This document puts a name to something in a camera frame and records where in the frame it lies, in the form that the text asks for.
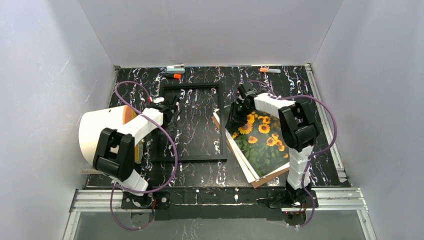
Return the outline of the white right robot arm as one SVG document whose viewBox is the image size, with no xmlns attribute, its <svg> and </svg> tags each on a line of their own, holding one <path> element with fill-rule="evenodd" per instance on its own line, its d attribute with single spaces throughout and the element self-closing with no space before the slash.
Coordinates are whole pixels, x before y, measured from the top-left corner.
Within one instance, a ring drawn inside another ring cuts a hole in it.
<svg viewBox="0 0 424 240">
<path fill-rule="evenodd" d="M 286 187 L 295 191 L 305 189 L 310 184 L 309 158 L 320 134 L 309 104 L 294 101 L 297 97 L 279 97 L 242 84 L 236 90 L 236 98 L 230 105 L 225 125 L 227 130 L 243 127 L 248 124 L 248 114 L 253 111 L 262 111 L 278 118 L 282 142 L 289 149 Z"/>
</svg>

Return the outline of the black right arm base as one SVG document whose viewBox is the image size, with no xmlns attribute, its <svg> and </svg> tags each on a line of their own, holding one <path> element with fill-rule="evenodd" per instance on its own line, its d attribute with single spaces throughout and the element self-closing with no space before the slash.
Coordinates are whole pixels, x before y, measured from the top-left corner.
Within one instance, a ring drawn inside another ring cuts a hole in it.
<svg viewBox="0 0 424 240">
<path fill-rule="evenodd" d="M 319 207 L 318 197 L 314 190 L 306 193 L 303 189 L 299 189 L 295 194 L 287 189 L 273 189 L 267 192 L 267 198 L 264 203 L 272 208 L 295 208 L 300 210 L 301 207 L 311 209 L 314 206 Z"/>
</svg>

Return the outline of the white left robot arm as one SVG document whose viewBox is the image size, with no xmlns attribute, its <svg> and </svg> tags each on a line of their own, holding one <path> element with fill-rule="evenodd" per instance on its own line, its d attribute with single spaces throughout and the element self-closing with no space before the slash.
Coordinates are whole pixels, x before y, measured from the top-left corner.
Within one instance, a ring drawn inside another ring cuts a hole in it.
<svg viewBox="0 0 424 240">
<path fill-rule="evenodd" d="M 136 196 L 153 193 L 147 190 L 148 182 L 135 170 L 136 146 L 152 131 L 164 130 L 173 121 L 179 106 L 177 96 L 159 97 L 123 126 L 102 129 L 93 156 L 93 168 L 115 180 L 123 191 Z"/>
</svg>

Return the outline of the black picture frame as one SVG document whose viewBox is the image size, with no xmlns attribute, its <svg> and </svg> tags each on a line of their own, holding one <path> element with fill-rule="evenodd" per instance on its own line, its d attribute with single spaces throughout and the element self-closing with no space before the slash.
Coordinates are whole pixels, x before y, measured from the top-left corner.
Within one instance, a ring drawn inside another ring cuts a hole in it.
<svg viewBox="0 0 424 240">
<path fill-rule="evenodd" d="M 221 82 L 161 85 L 161 97 L 180 99 L 179 129 L 168 131 L 181 163 L 227 160 L 224 92 Z"/>
</svg>

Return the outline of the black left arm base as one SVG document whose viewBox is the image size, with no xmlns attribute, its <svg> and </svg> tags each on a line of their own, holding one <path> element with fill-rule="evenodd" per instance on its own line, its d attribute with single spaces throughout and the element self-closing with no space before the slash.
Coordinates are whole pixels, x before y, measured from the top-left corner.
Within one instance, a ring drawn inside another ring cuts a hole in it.
<svg viewBox="0 0 424 240">
<path fill-rule="evenodd" d="M 154 193 L 137 196 L 129 192 L 123 192 L 121 208 L 138 210 L 138 209 L 154 209 L 163 210 L 170 207 L 170 193 L 166 191 L 158 191 Z"/>
</svg>

